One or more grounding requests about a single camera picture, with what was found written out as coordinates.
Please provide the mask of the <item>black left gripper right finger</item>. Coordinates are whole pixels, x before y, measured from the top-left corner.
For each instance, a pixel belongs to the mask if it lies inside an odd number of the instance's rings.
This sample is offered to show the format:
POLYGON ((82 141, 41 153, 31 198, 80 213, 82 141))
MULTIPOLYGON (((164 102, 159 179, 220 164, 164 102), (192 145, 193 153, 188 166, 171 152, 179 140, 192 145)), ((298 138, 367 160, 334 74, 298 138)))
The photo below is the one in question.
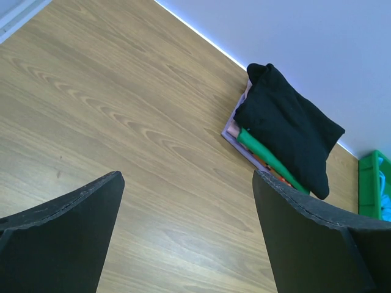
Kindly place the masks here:
POLYGON ((279 292, 389 292, 390 223, 255 171, 257 214, 279 292))

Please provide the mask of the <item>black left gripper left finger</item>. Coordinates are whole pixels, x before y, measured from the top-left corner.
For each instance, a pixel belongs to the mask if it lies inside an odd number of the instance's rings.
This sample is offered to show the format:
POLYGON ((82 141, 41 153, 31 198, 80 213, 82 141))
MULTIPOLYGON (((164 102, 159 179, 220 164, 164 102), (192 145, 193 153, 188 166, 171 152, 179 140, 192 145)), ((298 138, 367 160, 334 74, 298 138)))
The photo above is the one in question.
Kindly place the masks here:
POLYGON ((96 292, 125 181, 110 172, 1 219, 1 292, 96 292))

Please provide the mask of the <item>turquoise t shirt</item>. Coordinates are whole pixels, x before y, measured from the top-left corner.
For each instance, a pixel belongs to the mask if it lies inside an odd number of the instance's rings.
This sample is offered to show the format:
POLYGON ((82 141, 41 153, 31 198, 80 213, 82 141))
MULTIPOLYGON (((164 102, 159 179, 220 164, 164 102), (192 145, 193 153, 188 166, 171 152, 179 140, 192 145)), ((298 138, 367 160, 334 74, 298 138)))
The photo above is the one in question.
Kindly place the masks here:
POLYGON ((380 198, 381 198, 381 218, 384 221, 390 222, 391 216, 390 216, 390 197, 385 194, 385 187, 386 187, 386 177, 383 174, 382 171, 379 172, 379 182, 380 182, 380 198))

